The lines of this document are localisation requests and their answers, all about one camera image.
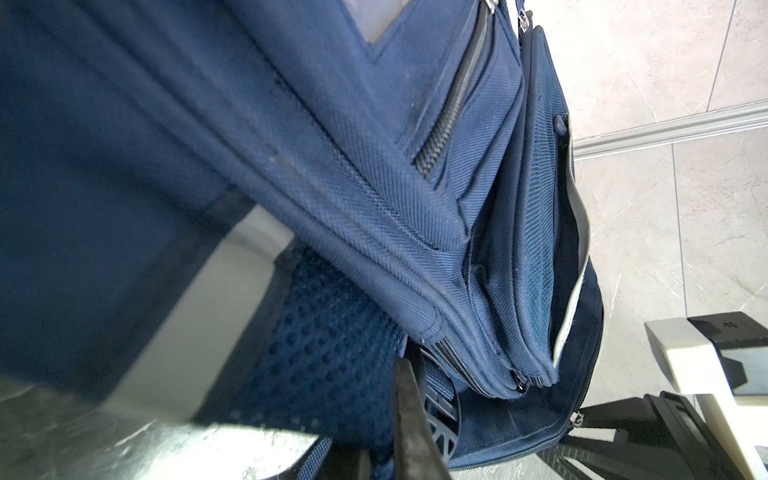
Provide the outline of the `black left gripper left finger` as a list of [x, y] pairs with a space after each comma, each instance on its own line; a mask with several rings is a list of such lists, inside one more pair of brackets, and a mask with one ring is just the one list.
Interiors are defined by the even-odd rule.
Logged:
[[370, 480], [372, 464], [368, 450], [351, 446], [331, 446], [316, 473], [315, 480]]

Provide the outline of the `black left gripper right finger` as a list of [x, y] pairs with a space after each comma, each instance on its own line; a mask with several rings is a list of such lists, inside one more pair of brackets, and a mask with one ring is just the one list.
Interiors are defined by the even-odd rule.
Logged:
[[443, 479], [451, 476], [432, 439], [411, 363], [395, 364], [394, 478]]

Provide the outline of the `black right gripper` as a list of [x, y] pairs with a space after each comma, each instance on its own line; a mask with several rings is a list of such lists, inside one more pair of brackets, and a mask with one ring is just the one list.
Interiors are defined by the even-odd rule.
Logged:
[[742, 479], [690, 401], [663, 391], [580, 409], [575, 429], [612, 430], [613, 439], [568, 434], [537, 457], [563, 479]]

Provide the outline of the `navy blue student backpack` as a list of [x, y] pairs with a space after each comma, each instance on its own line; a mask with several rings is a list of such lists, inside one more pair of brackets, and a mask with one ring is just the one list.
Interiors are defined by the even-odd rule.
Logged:
[[573, 426], [604, 310], [520, 1], [5, 1], [1, 373], [375, 479]]

